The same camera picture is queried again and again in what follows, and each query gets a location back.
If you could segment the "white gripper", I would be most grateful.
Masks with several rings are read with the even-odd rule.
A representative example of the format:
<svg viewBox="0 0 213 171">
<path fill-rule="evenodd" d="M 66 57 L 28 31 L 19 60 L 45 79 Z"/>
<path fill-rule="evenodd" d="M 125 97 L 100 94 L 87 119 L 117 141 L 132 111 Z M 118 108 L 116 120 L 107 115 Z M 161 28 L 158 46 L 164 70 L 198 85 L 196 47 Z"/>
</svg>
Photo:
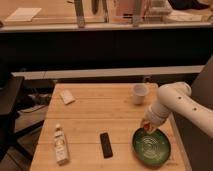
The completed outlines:
<svg viewBox="0 0 213 171">
<path fill-rule="evenodd" d="M 146 110 L 141 121 L 141 127 L 143 128 L 143 126 L 148 123 L 150 123 L 150 131 L 146 132 L 151 134 L 164 123 L 164 120 L 153 113 L 151 110 Z"/>
</svg>

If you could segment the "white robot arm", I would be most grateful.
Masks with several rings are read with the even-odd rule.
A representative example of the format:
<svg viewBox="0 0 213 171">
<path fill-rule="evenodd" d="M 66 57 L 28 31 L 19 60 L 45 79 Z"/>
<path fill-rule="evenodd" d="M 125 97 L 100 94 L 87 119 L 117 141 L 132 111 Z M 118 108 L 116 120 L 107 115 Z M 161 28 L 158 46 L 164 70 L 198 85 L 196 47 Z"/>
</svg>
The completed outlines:
<svg viewBox="0 0 213 171">
<path fill-rule="evenodd" d="M 141 127 L 153 133 L 163 125 L 172 112 L 176 112 L 213 138 L 213 110 L 191 98 L 192 89 L 185 82 L 164 84 L 157 89 L 156 99 L 146 109 Z"/>
</svg>

